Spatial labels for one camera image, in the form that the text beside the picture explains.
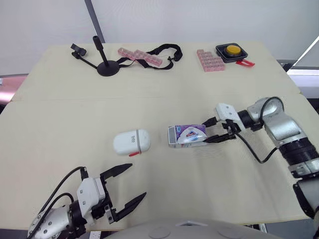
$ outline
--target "red tab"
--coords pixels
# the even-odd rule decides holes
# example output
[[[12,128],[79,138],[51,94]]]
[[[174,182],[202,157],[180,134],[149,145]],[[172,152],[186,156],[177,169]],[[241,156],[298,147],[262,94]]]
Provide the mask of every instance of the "red tab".
[[[236,64],[242,65],[242,66],[247,66],[247,67],[252,67],[252,66],[255,65],[255,63],[250,62],[250,61],[247,61],[247,60],[245,60],[245,59],[240,60],[240,61],[236,61]]]
[[[139,154],[140,152],[135,152],[135,153],[131,153],[130,155],[129,155],[129,157],[133,157],[133,156],[135,156],[135,155],[137,155],[137,154]]]

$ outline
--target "purple package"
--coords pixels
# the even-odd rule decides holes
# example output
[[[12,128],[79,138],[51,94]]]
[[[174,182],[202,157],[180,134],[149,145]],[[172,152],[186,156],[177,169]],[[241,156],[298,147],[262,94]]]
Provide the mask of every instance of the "purple package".
[[[171,147],[206,145],[206,127],[203,124],[175,125],[168,128],[168,144]]]

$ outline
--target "beige table surface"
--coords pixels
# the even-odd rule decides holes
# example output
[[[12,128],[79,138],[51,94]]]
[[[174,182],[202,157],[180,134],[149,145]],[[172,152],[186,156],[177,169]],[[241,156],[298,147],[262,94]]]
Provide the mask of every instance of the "beige table surface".
[[[319,117],[300,94],[279,95],[291,115],[319,148]],[[254,161],[240,140],[172,149],[167,127],[202,123],[219,102],[240,111],[263,95],[158,97],[11,102],[0,116],[0,228],[27,229],[63,176],[87,166],[90,176],[122,163],[128,171],[107,184],[114,206],[147,192],[142,203],[118,223],[98,220],[92,230],[125,228],[156,218],[217,219],[232,223],[305,218],[292,189],[294,179],[277,151],[265,164]],[[145,128],[149,151],[117,156],[113,137]],[[216,128],[210,133],[218,132]],[[264,130],[242,132],[260,157],[274,147]],[[60,192],[76,195],[80,176]],[[61,200],[57,205],[68,203]]]
[[[138,63],[120,69],[112,77],[102,77],[96,70],[72,55],[70,45],[52,46],[43,55],[15,94],[13,101],[204,97],[233,94],[280,95],[299,93],[295,83],[259,42],[239,42],[248,52],[248,60],[256,65],[246,68],[235,63],[226,64],[226,70],[205,73],[196,55],[197,49],[214,51],[220,43],[184,43],[183,57],[168,71],[144,69]],[[85,59],[98,65],[102,62],[93,44],[78,44],[87,50]],[[120,58],[120,47],[135,51],[152,50],[152,44],[104,44],[108,59]],[[174,50],[163,51],[159,56],[163,65]]]

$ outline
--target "pink lego brick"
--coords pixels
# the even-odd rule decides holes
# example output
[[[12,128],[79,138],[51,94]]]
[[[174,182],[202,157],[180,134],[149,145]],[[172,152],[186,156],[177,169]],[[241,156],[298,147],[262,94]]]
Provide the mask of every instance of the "pink lego brick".
[[[135,58],[135,55],[134,55],[134,52],[133,51],[129,51],[125,48],[120,48],[118,50],[118,53],[123,56],[123,57],[127,57],[127,58],[130,58],[132,61],[134,61],[136,58]]]
[[[204,72],[225,70],[225,64],[221,57],[213,57],[213,54],[210,51],[205,52],[202,49],[197,50],[197,56]]]
[[[143,51],[140,51],[140,50],[136,50],[135,52],[132,52],[132,51],[129,51],[125,48],[120,48],[118,50],[118,53],[123,56],[123,57],[128,57],[130,58],[131,60],[136,60],[136,59],[144,59],[145,61],[151,63],[151,64],[154,64],[156,66],[160,66],[163,62],[162,59],[156,57],[156,56],[153,56],[153,55],[150,55],[150,54],[147,54]]]
[[[140,50],[136,50],[134,53],[135,53],[136,59],[144,59],[147,62],[152,63],[156,66],[160,66],[163,62],[162,59],[160,59],[156,56],[147,54],[147,53],[140,51]]]

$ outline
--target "white wall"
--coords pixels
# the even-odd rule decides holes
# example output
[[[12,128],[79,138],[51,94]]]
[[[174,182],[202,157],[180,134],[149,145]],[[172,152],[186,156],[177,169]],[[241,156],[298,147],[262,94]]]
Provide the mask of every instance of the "white wall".
[[[298,59],[319,35],[319,0],[93,0],[109,42],[259,40]]]
[[[296,64],[296,66],[319,67],[319,42],[311,48],[311,50]]]
[[[92,0],[108,42],[259,40],[298,59],[319,35],[319,0]],[[28,73],[50,44],[91,42],[84,0],[1,0],[0,75]]]
[[[83,0],[0,0],[0,76],[29,73],[49,45],[94,34]]]

